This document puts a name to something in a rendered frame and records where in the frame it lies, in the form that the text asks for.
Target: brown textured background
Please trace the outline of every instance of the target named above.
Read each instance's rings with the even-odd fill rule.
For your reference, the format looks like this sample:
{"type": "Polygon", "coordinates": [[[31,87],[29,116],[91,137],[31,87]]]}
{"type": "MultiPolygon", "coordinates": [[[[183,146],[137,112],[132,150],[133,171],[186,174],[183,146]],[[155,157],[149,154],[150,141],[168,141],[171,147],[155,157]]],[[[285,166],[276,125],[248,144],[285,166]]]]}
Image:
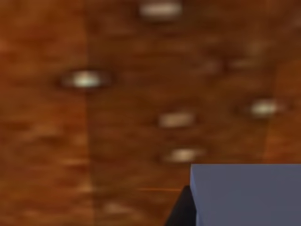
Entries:
{"type": "Polygon", "coordinates": [[[207,148],[196,162],[301,162],[297,1],[187,0],[172,24],[141,21],[136,3],[0,2],[2,226],[163,225],[178,193],[136,189],[189,183],[189,165],[156,161],[179,145],[207,148]],[[55,85],[85,67],[113,85],[55,85]],[[270,96],[293,109],[269,121],[235,112],[270,96]],[[155,124],[178,108],[198,123],[155,124]]]}

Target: orange line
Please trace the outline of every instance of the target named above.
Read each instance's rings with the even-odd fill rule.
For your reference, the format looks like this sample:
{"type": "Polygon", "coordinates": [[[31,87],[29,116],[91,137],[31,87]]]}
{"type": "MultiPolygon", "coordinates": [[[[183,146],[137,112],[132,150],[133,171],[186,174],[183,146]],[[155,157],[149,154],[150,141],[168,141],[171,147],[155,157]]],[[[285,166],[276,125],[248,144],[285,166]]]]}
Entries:
{"type": "Polygon", "coordinates": [[[146,192],[180,192],[181,189],[177,188],[138,188],[139,191],[146,192]]]}

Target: brown surface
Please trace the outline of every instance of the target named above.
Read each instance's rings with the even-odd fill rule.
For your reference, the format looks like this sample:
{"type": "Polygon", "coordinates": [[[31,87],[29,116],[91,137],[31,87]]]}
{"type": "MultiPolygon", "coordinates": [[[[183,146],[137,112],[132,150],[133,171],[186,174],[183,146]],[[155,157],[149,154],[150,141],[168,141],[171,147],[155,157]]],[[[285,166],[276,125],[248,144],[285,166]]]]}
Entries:
{"type": "Polygon", "coordinates": [[[2,226],[162,225],[178,193],[137,188],[188,184],[189,165],[156,161],[182,145],[208,149],[196,162],[301,162],[300,6],[190,0],[179,22],[154,25],[135,2],[0,3],[2,226]],[[113,85],[54,85],[88,66],[113,85]],[[293,110],[270,121],[236,111],[271,95],[293,110]],[[172,109],[198,123],[158,128],[172,109]]]}

